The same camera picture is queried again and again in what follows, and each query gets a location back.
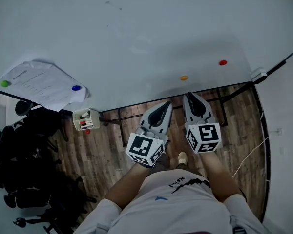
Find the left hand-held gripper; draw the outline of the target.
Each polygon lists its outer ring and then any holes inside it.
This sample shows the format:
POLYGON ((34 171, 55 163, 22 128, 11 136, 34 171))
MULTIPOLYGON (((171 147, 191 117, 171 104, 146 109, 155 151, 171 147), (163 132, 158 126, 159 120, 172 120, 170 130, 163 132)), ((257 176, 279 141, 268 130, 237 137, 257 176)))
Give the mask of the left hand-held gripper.
POLYGON ((170 127, 172 112, 172 104, 166 101, 156 104, 143 113, 140 125, 153 131, 160 139, 131 133, 126 147, 126 154, 131 160, 147 168, 154 167, 169 143, 165 134, 170 127))

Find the person's left hand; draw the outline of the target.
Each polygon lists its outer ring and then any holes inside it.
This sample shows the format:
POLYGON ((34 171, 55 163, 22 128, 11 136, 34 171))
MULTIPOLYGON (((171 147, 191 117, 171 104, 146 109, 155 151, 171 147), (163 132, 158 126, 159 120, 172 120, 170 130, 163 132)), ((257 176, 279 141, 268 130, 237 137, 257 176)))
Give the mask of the person's left hand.
POLYGON ((135 133, 139 135, 155 138, 155 139, 160 139, 160 137, 157 134, 155 134, 153 131, 143 126, 138 126, 135 133))

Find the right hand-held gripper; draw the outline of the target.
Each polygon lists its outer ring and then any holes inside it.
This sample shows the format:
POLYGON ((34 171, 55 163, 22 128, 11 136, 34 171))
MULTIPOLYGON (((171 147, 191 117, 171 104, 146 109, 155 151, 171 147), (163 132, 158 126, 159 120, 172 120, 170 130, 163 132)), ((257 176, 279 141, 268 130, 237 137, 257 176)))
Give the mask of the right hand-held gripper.
POLYGON ((211 105, 201 96, 183 95, 186 140, 195 154, 214 152, 222 142, 220 124, 213 117, 211 105))

